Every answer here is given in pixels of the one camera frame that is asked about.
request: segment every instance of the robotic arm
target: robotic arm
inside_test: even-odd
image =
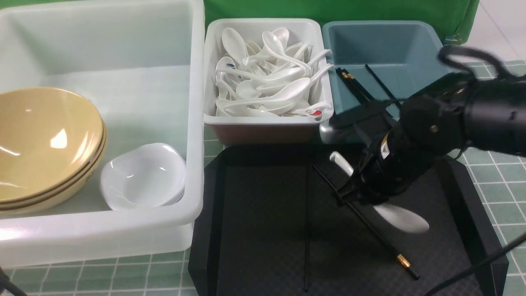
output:
[[[472,70],[450,59],[453,55],[488,62],[497,78],[477,80]],[[438,59],[462,72],[449,73],[408,98],[398,122],[385,111],[392,101],[372,101],[320,126],[322,139],[354,130],[367,145],[347,183],[346,201],[383,203],[453,149],[526,155],[526,76],[516,77],[493,56],[466,47],[443,47]]]

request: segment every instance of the white tile floor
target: white tile floor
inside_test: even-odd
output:
[[[526,60],[524,12],[525,0],[480,0],[466,46],[486,50],[504,61]]]

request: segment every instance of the green grid mat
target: green grid mat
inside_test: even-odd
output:
[[[467,63],[480,79],[494,78],[483,63]],[[524,61],[507,62],[515,75]],[[205,128],[205,165],[225,147]],[[526,158],[468,149],[466,167],[502,244],[526,231]],[[197,296],[188,274],[189,251],[78,261],[7,270],[29,295]],[[510,254],[504,296],[526,296],[526,244]]]

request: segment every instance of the white bowl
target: white bowl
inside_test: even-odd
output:
[[[185,191],[185,161],[170,145],[143,145],[104,166],[100,191],[113,210],[174,204]]]

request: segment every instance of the black chopstick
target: black chopstick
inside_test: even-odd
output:
[[[303,279],[303,291],[309,291],[309,265],[310,265],[310,216],[309,216],[309,179],[310,179],[310,167],[307,167],[307,181],[305,196],[305,257],[304,257],[304,279]]]
[[[335,192],[338,192],[338,189],[323,175],[323,173],[315,166],[312,166],[316,172],[322,177],[322,179],[325,180],[329,186],[332,187],[332,189]],[[367,227],[369,232],[378,240],[378,242],[390,253],[392,253],[393,256],[396,257],[398,262],[403,266],[403,268],[407,271],[407,273],[414,279],[418,280],[420,278],[420,275],[412,268],[411,263],[400,253],[392,244],[390,244],[380,233],[378,233],[372,225],[369,223],[369,221],[361,214],[361,212],[352,205],[351,202],[347,202],[347,207],[350,208],[353,213],[358,217],[358,219]]]
[[[349,73],[347,70],[345,69],[342,69],[344,73],[347,74],[347,76],[349,76],[349,78],[353,81],[354,84],[356,84],[356,87],[363,93],[363,95],[370,101],[375,101],[375,97],[373,97],[366,89],[363,85],[361,85],[361,83],[351,74]]]
[[[346,73],[344,73],[341,68],[336,69],[336,73],[338,73],[338,76],[343,80],[343,83],[345,83],[345,86],[351,91],[351,93],[355,96],[355,98],[360,102],[360,104],[367,104],[369,101],[367,97],[358,89],[354,83],[350,79],[347,79]]]
[[[380,78],[376,75],[376,73],[371,69],[371,67],[369,67],[368,64],[365,64],[365,69],[367,69],[367,71],[369,72],[369,74],[371,74],[371,76],[376,80],[376,82],[382,87],[383,91],[387,94],[387,96],[392,100],[394,101],[394,104],[396,105],[396,107],[398,107],[398,110],[400,110],[402,108],[402,104],[400,104],[400,102],[398,102],[397,98],[395,97],[395,95],[393,95],[393,93],[391,93],[391,91],[387,88],[387,86],[382,82],[382,80],[380,80]]]

